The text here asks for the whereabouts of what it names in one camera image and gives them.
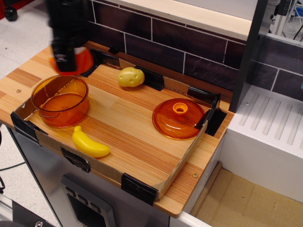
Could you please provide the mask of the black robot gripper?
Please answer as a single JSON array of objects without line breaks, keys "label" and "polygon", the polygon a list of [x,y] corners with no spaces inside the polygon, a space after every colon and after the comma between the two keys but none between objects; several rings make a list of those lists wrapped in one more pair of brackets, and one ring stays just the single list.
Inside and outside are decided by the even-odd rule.
[{"label": "black robot gripper", "polygon": [[54,63],[60,72],[75,72],[76,48],[86,42],[87,1],[47,0],[46,7],[53,30]]}]

